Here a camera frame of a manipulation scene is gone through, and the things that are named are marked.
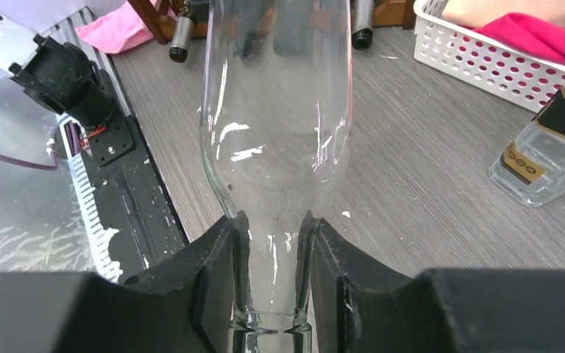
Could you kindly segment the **silver-neck dark wine bottle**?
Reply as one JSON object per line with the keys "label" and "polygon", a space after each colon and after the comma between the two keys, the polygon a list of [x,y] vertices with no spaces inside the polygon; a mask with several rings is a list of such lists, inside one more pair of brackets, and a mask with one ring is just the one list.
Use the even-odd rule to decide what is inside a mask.
{"label": "silver-neck dark wine bottle", "polygon": [[168,50],[172,61],[184,63],[187,60],[194,27],[195,23],[189,17],[180,15],[176,18],[174,34]]}

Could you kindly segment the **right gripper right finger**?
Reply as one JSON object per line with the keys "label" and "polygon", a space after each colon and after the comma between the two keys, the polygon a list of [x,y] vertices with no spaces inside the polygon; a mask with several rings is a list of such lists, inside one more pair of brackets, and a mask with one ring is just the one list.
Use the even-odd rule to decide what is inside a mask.
{"label": "right gripper right finger", "polygon": [[565,352],[565,270],[407,277],[323,221],[311,285],[320,352]]}

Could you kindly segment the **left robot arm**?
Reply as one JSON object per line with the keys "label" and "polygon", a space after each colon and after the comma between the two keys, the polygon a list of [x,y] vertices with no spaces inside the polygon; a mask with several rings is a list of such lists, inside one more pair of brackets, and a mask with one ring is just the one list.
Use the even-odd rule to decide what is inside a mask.
{"label": "left robot arm", "polygon": [[63,117],[47,143],[53,160],[58,144],[67,157],[90,153],[98,168],[135,148],[109,72],[73,43],[41,35],[0,11],[0,70],[35,103]]}

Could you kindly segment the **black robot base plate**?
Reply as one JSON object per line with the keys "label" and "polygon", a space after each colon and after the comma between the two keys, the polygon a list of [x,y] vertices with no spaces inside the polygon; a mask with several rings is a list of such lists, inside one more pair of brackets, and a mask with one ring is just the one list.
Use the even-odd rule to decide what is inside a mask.
{"label": "black robot base plate", "polygon": [[114,283],[189,243],[137,118],[124,128],[133,145],[112,162],[98,166],[86,152],[68,162],[96,272]]}

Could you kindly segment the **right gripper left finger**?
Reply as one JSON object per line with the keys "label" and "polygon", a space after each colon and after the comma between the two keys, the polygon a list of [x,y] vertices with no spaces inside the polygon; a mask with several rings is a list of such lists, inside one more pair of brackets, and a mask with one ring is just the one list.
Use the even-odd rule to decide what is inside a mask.
{"label": "right gripper left finger", "polygon": [[122,285],[93,272],[0,273],[0,352],[225,352],[231,240],[220,218]]}

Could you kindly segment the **clear drinking glass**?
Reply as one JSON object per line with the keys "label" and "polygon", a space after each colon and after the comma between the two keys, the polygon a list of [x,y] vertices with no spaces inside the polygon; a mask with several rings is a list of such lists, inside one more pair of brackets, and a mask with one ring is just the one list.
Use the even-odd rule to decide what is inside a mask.
{"label": "clear drinking glass", "polygon": [[348,1],[212,1],[200,139],[232,227],[229,352],[309,352],[319,223],[347,169]]}

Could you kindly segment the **black-neck green wine bottle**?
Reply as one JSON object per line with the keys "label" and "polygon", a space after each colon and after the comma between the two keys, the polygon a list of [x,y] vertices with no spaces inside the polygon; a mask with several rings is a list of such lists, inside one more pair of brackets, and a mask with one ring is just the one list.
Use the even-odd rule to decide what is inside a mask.
{"label": "black-neck green wine bottle", "polygon": [[373,41],[374,1],[355,0],[352,5],[352,47],[364,51]]}

